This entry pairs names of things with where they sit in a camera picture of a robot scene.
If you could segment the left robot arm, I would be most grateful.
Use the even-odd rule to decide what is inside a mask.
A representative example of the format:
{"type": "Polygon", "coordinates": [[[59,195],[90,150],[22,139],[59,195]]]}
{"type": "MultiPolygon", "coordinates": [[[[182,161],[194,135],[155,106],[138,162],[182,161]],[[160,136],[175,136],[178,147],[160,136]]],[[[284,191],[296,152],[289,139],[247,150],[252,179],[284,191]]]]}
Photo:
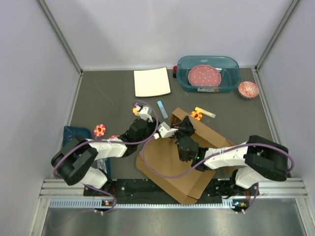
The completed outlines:
{"type": "Polygon", "coordinates": [[[158,121],[155,118],[138,118],[124,134],[111,139],[90,140],[77,135],[52,158],[53,174],[61,176],[69,186],[81,183],[106,195],[111,191],[112,184],[104,171],[92,167],[93,162],[132,155],[139,144],[155,134],[157,127],[158,121]]]}

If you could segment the blue packet under arm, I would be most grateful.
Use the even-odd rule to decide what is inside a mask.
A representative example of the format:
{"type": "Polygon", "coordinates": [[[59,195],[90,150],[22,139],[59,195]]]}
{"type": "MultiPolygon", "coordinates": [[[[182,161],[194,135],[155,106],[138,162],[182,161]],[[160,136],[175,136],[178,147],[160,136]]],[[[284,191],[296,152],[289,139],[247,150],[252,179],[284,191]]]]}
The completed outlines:
{"type": "Polygon", "coordinates": [[[111,166],[108,158],[97,160],[97,168],[101,170],[107,177],[111,177],[111,166]]]}

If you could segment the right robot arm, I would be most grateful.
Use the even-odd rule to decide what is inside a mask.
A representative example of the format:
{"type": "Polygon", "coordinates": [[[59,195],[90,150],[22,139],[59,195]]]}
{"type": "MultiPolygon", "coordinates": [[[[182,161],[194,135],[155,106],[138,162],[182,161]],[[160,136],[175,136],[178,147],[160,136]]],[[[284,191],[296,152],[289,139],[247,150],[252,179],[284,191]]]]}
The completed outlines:
{"type": "Polygon", "coordinates": [[[201,147],[192,139],[195,128],[189,117],[171,125],[176,129],[174,138],[178,148],[179,159],[190,162],[195,170],[204,172],[222,167],[234,167],[229,180],[230,190],[242,194],[253,185],[263,181],[286,181],[289,172],[288,148],[251,135],[248,141],[232,147],[201,147]]]}

